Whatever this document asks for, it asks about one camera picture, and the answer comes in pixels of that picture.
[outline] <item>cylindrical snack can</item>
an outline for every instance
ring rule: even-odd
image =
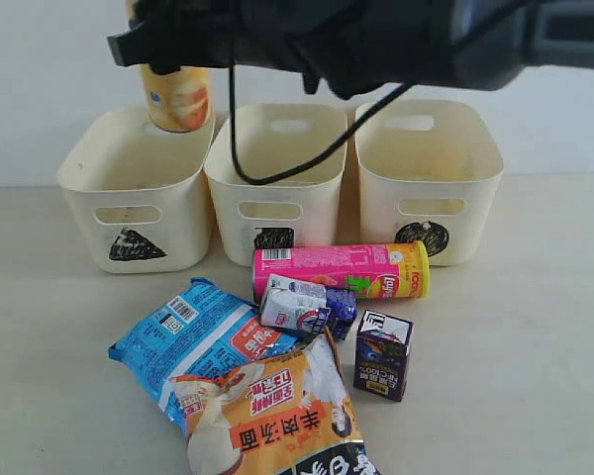
[[[126,0],[131,20],[137,1]],[[168,132],[190,132],[206,124],[212,113],[206,67],[183,66],[169,74],[156,74],[148,64],[141,64],[140,71],[149,117],[156,126]]]
[[[429,258],[421,241],[259,249],[253,293],[260,301],[270,274],[348,289],[359,299],[423,298],[429,293]]]

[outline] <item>white wall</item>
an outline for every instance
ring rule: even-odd
[[[48,185],[71,146],[100,114],[140,103],[132,69],[113,64],[105,37],[124,31],[123,0],[0,2],[0,185]],[[218,109],[224,71],[214,75]],[[240,68],[239,102],[342,105],[328,91],[305,96],[295,74]],[[357,104],[373,100],[379,91]],[[511,173],[594,171],[594,71],[530,70],[495,93],[418,88],[483,115]]]

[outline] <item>black triangle sticker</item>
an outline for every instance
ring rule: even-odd
[[[123,228],[110,247],[110,260],[129,262],[132,260],[150,260],[167,257],[167,254],[130,228]]]

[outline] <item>blue instant noodle bag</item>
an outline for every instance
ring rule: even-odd
[[[160,307],[108,350],[124,362],[158,406],[186,431],[174,376],[215,379],[237,366],[290,351],[297,338],[262,327],[257,306],[206,279]]]

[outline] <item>pink snack can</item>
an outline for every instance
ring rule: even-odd
[[[359,299],[423,298],[429,293],[429,257],[421,241],[259,249],[253,294],[260,302],[270,274],[348,289]]]

